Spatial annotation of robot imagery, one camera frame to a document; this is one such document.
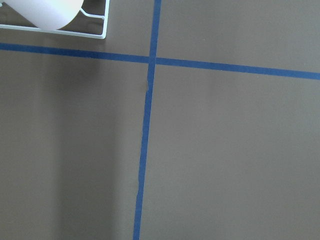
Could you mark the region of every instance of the gray surface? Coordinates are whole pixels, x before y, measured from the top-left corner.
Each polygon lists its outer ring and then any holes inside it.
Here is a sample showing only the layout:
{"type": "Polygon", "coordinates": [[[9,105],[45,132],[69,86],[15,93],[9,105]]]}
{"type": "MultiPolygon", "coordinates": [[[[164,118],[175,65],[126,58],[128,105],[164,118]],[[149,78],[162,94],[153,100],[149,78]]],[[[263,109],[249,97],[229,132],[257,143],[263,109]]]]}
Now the gray surface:
{"type": "MultiPolygon", "coordinates": [[[[110,0],[107,40],[0,29],[0,43],[148,56],[153,5],[153,1],[145,0],[110,0]]],[[[86,0],[83,8],[103,15],[104,0],[86,0]]],[[[0,9],[0,13],[0,24],[30,25],[8,8],[0,9]]],[[[102,29],[99,20],[81,14],[72,22],[67,29],[93,33],[102,29]]]]}
{"type": "Polygon", "coordinates": [[[9,51],[0,65],[0,239],[130,239],[147,65],[9,51]]]}
{"type": "Polygon", "coordinates": [[[140,239],[319,239],[319,92],[158,66],[140,239]]]}
{"type": "Polygon", "coordinates": [[[158,57],[319,71],[318,0],[163,0],[158,57]]]}

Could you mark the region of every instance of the white metal bar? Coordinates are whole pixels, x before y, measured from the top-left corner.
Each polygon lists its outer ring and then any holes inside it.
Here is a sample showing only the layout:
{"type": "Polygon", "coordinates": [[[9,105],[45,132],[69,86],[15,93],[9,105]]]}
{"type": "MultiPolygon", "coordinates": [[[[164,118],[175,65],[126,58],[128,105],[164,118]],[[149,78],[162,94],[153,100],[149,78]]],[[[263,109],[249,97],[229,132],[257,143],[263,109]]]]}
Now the white metal bar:
{"type": "Polygon", "coordinates": [[[92,39],[105,39],[107,35],[109,3],[110,3],[110,0],[105,0],[104,15],[89,14],[89,13],[86,13],[83,9],[81,9],[81,12],[87,17],[103,19],[103,27],[102,27],[101,34],[91,34],[91,33],[85,33],[85,32],[65,31],[65,30],[47,31],[47,30],[42,30],[38,27],[17,26],[17,25],[9,25],[9,24],[0,24],[0,29],[31,31],[31,32],[40,32],[40,33],[48,33],[48,34],[60,34],[60,35],[92,38],[92,39]]]}

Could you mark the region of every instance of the white rounded object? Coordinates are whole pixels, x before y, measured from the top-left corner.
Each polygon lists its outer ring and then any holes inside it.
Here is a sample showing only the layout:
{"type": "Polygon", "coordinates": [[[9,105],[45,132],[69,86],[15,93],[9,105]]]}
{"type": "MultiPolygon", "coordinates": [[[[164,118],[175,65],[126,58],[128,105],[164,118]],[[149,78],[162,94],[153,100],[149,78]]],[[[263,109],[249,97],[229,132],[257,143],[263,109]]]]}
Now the white rounded object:
{"type": "Polygon", "coordinates": [[[43,30],[57,30],[70,23],[84,0],[4,0],[11,8],[43,30]]]}

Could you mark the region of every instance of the gray tile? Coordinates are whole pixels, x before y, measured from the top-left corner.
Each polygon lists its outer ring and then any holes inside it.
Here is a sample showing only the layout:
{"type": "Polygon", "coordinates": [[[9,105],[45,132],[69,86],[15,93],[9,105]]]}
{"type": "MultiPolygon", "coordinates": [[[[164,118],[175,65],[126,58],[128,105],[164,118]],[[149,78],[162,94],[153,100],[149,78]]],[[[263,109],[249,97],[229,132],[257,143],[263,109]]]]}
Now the gray tile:
{"type": "Polygon", "coordinates": [[[317,240],[320,81],[158,66],[141,240],[317,240]]]}
{"type": "Polygon", "coordinates": [[[158,56],[320,72],[317,0],[163,0],[158,56]]]}
{"type": "Polygon", "coordinates": [[[147,64],[1,51],[0,239],[131,239],[147,64]]]}
{"type": "MultiPolygon", "coordinates": [[[[104,0],[85,0],[83,8],[89,13],[103,15],[104,4],[104,0]]],[[[0,29],[0,43],[148,56],[152,15],[153,1],[110,0],[106,39],[0,29]]],[[[79,14],[66,29],[100,34],[99,21],[79,14]]],[[[0,23],[30,25],[9,7],[0,8],[0,23]]]]}

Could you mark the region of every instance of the blue tape strip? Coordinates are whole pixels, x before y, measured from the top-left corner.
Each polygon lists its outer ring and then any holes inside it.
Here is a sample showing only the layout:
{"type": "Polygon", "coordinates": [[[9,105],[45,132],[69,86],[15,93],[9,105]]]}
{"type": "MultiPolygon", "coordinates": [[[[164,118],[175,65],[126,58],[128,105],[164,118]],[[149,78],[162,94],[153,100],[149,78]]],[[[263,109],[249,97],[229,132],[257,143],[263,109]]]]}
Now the blue tape strip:
{"type": "Polygon", "coordinates": [[[145,94],[144,117],[143,117],[143,126],[142,126],[142,140],[141,140],[141,152],[140,152],[140,163],[139,163],[139,174],[138,174],[139,186],[138,186],[138,193],[136,196],[136,203],[135,203],[133,240],[140,239],[141,216],[142,216],[142,206],[143,206],[143,198],[144,198],[147,151],[148,151],[149,128],[150,128],[150,116],[151,116],[151,107],[152,107],[152,96],[153,96],[153,90],[154,90],[156,56],[157,56],[158,35],[159,35],[160,11],[161,11],[161,0],[155,0],[154,8],[153,8],[153,21],[152,21],[152,30],[151,30],[151,40],[150,40],[150,52],[149,52],[149,66],[148,66],[148,75],[147,75],[148,90],[145,94]]]}
{"type": "Polygon", "coordinates": [[[320,73],[318,72],[296,71],[296,70],[258,67],[258,66],[245,66],[245,65],[233,65],[233,64],[214,63],[214,62],[205,62],[205,61],[179,60],[179,59],[162,58],[162,57],[156,58],[156,64],[186,67],[186,68],[220,70],[220,71],[237,72],[237,73],[261,74],[261,75],[320,80],[320,73]]]}
{"type": "Polygon", "coordinates": [[[149,63],[149,57],[147,56],[117,54],[117,53],[98,52],[98,51],[73,50],[73,49],[64,49],[64,48],[55,48],[55,47],[0,43],[0,50],[69,56],[69,57],[80,57],[80,58],[91,58],[91,59],[115,60],[115,61],[144,63],[144,64],[149,63]]]}

